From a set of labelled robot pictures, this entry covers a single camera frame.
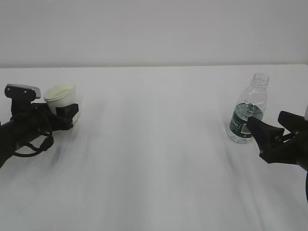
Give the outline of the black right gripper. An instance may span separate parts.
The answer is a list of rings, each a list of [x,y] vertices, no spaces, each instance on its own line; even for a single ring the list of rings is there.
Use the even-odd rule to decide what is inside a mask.
[[[280,111],[278,122],[289,132],[295,134],[291,139],[283,141],[283,128],[274,127],[250,116],[247,127],[254,137],[259,156],[268,164],[280,163],[298,165],[308,170],[308,122],[303,116]]]

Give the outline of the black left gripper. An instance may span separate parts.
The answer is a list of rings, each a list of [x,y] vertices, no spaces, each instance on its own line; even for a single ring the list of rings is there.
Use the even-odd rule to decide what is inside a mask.
[[[69,130],[79,112],[77,103],[56,107],[52,113],[46,103],[12,103],[9,135],[13,140],[28,140],[39,135],[52,135],[54,131]]]

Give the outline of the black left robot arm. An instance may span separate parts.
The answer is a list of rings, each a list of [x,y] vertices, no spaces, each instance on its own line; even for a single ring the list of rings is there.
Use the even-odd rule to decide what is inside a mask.
[[[70,130],[79,112],[77,103],[57,107],[55,115],[46,103],[31,103],[0,126],[0,165],[12,156],[28,158],[47,151],[54,144],[55,131]]]

